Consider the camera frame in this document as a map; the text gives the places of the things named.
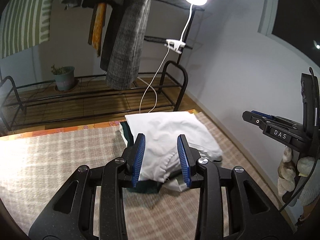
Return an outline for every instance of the wooden floor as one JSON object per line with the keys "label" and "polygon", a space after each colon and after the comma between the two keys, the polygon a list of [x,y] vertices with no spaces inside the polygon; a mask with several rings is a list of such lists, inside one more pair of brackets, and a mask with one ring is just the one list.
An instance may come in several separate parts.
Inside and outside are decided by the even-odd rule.
{"label": "wooden floor", "polygon": [[[143,78],[146,82],[150,82],[151,78],[145,77]],[[155,78],[154,82],[152,83],[154,86],[158,85],[160,81],[160,77]],[[142,81],[136,80],[136,84],[138,86],[145,86]],[[164,84],[172,84],[172,81],[167,78],[165,79]],[[35,90],[29,90],[26,92],[19,92],[21,100],[31,100],[35,98],[43,98],[52,95],[59,95],[61,92],[55,90],[55,84],[44,84],[41,88]],[[94,90],[108,90],[109,88],[105,85],[104,79],[96,78],[96,79],[82,79],[79,80],[79,83],[76,87],[68,92],[69,94],[79,93],[79,92],[87,92],[87,91],[94,91]],[[25,132],[25,131],[33,131],[33,130],[44,130],[44,129],[53,129],[53,128],[60,128],[60,127],[68,127],[68,126],[77,126],[77,125],[84,125],[84,124],[91,124],[91,123],[98,123],[98,122],[107,122],[107,121],[114,121],[124,119],[126,114],[135,114],[139,111],[127,112],[129,110],[139,109],[141,97],[143,95],[145,89],[134,90],[139,93],[135,94],[119,94],[119,95],[112,95],[108,97],[95,97],[95,98],[87,98],[87,99],[75,99],[75,97],[70,97],[68,101],[64,102],[57,102],[57,103],[47,103],[50,100],[45,100],[45,104],[39,106],[27,106],[26,115],[19,111],[17,117],[15,118],[14,124],[17,125],[15,127],[15,132]],[[178,94],[180,92],[180,88],[164,88],[164,91],[167,95],[176,102]],[[97,96],[107,95],[111,92],[105,92],[102,94],[96,94]],[[15,102],[15,97],[12,95],[7,102]],[[148,108],[147,110],[141,110],[142,113],[148,112],[155,104],[156,96],[151,88],[148,89],[146,93],[141,108]],[[157,107],[153,110],[155,111],[172,111],[173,106],[166,106],[170,104],[169,100],[163,95],[158,95],[157,99]],[[16,112],[14,107],[3,108],[2,111],[6,119],[12,120],[13,116]],[[187,95],[184,95],[183,100],[180,104],[179,111],[185,111],[190,109],[196,109],[197,111],[201,112],[202,110],[199,106]],[[120,114],[110,114],[100,117],[91,117],[85,119],[77,119],[72,121],[63,121],[63,122],[50,122],[51,120],[55,119],[63,119],[63,118],[70,118],[70,117],[82,117],[86,115],[93,115],[93,114],[104,114],[104,113],[112,113],[116,111],[123,111]],[[36,123],[41,121],[48,121],[46,124],[33,124],[29,126],[22,126],[28,123]]]}

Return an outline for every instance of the beige checkered mat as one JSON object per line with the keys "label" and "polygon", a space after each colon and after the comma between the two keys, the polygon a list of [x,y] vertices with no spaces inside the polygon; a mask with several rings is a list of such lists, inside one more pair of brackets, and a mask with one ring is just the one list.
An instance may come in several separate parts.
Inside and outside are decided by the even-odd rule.
{"label": "beige checkered mat", "polygon": [[[234,144],[204,114],[196,116],[220,145],[224,153],[222,167],[244,167],[277,205],[270,188]],[[78,166],[103,166],[121,156],[124,148],[119,127],[0,141],[0,197],[17,224],[28,233],[36,217]],[[123,189],[123,193],[128,239],[194,239],[198,189],[178,193],[162,188],[159,194],[150,195]],[[94,232],[98,235],[96,211],[97,208]],[[227,218],[224,214],[224,235],[228,234]]]}

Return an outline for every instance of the white clip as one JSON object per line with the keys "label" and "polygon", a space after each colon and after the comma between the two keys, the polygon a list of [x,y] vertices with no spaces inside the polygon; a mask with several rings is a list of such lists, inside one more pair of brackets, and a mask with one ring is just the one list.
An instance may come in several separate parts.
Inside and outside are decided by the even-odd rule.
{"label": "white clip", "polygon": [[167,43],[165,44],[165,46],[168,48],[170,48],[171,50],[173,50],[174,52],[181,54],[181,51],[179,50],[179,48],[184,48],[184,46],[186,45],[183,41],[178,41],[178,40],[170,40],[167,39],[165,40]]}

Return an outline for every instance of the baseboard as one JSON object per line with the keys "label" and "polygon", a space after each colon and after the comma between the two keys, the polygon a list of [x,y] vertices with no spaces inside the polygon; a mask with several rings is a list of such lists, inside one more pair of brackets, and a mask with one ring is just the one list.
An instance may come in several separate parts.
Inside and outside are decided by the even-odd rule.
{"label": "baseboard", "polygon": [[[249,151],[232,135],[232,133],[218,120],[218,118],[208,109],[206,108],[195,96],[193,96],[190,91],[186,90],[185,92],[199,107],[203,109],[205,114],[212,119],[212,121],[219,127],[219,129],[236,145],[236,147],[243,153],[243,155],[248,159],[248,161],[252,164],[252,166],[256,169],[256,171],[260,174],[266,184],[271,188],[273,194],[278,200],[279,206],[283,205],[282,199],[278,196],[278,189],[275,184],[271,181],[269,176],[265,173],[265,171],[260,167],[257,161],[253,158],[253,156],[249,153]],[[290,210],[284,210],[282,215],[290,224],[292,229],[295,229],[293,225],[293,221],[295,220],[292,212]]]}

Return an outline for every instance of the white wall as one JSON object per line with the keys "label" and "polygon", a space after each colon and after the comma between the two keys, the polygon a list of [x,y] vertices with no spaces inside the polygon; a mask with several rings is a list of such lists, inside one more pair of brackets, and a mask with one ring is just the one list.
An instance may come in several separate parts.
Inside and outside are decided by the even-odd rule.
{"label": "white wall", "polygon": [[[73,65],[76,76],[104,73],[95,49],[88,45],[92,9],[73,8],[64,11],[64,7],[59,0],[53,0],[49,41],[0,59],[3,77],[11,75],[17,86],[51,80],[50,66],[53,63],[56,66]],[[111,11],[111,7],[108,7],[102,42]],[[152,1],[146,35],[180,38],[187,19],[188,11]],[[157,70],[166,51],[162,44],[145,41],[140,71]],[[167,59],[176,60],[177,57],[176,53],[170,52]]]}
{"label": "white wall", "polygon": [[[182,56],[187,90],[253,156],[274,185],[284,145],[244,122],[257,110],[302,122],[301,73],[310,65],[258,33],[264,0],[210,0],[191,28],[195,49]],[[320,69],[314,67],[315,75]],[[297,218],[301,207],[291,209]]]}

